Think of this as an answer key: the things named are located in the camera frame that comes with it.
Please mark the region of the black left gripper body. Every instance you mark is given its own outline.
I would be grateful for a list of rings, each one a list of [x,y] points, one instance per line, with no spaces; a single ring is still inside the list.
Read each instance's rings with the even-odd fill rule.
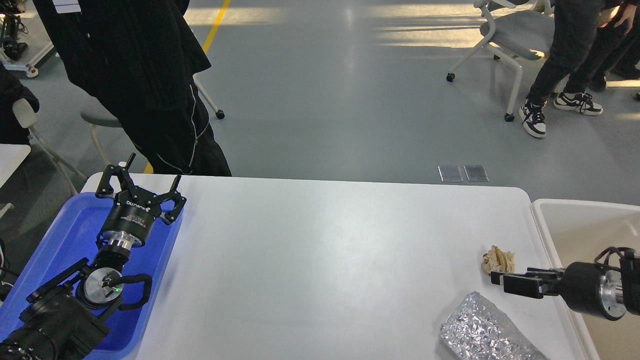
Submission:
[[[162,198],[142,187],[133,187],[114,194],[112,189],[99,188],[100,198],[112,198],[113,206],[99,230],[99,246],[142,248],[162,214]]]

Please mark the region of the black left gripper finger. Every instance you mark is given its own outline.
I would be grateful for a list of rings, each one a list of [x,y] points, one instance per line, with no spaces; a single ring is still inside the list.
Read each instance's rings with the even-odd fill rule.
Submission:
[[[178,185],[182,175],[177,175],[168,192],[156,194],[151,198],[151,216],[154,219],[160,218],[166,225],[171,225],[178,219],[186,204],[186,198],[178,191]],[[170,210],[163,210],[162,204],[172,202],[173,207]]]
[[[102,177],[98,183],[94,196],[98,199],[114,199],[115,201],[136,201],[137,186],[130,176],[130,166],[135,160],[135,153],[131,153],[130,157],[122,164],[108,164],[102,173]],[[111,185],[111,179],[115,177],[119,183],[119,192],[116,193]]]

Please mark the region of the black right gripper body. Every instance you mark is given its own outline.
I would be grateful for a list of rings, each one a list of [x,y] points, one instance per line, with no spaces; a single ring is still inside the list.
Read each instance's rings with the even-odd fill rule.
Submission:
[[[557,292],[574,312],[608,321],[618,321],[627,313],[622,276],[615,269],[574,262],[564,269]]]

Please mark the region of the white robot base cart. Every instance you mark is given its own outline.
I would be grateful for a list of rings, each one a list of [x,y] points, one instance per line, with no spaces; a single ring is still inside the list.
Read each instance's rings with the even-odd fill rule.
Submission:
[[[39,66],[55,48],[31,0],[1,2],[1,62],[27,78],[39,75]]]

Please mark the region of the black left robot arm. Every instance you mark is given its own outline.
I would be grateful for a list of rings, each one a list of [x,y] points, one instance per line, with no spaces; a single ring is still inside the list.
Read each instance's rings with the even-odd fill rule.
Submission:
[[[166,225],[178,219],[186,198],[178,191],[180,175],[163,194],[137,186],[129,173],[134,158],[103,171],[95,196],[113,205],[96,235],[94,259],[78,260],[27,296],[22,325],[1,342],[3,360],[82,360],[109,335],[110,316],[150,300],[153,276],[124,275],[125,264],[157,219]]]

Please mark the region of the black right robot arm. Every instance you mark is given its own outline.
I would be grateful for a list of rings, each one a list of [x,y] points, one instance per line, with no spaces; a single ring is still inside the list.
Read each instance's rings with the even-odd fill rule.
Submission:
[[[570,310],[608,321],[640,314],[639,255],[633,248],[610,246],[593,262],[566,268],[528,268],[523,274],[492,271],[491,283],[517,296],[561,296]]]

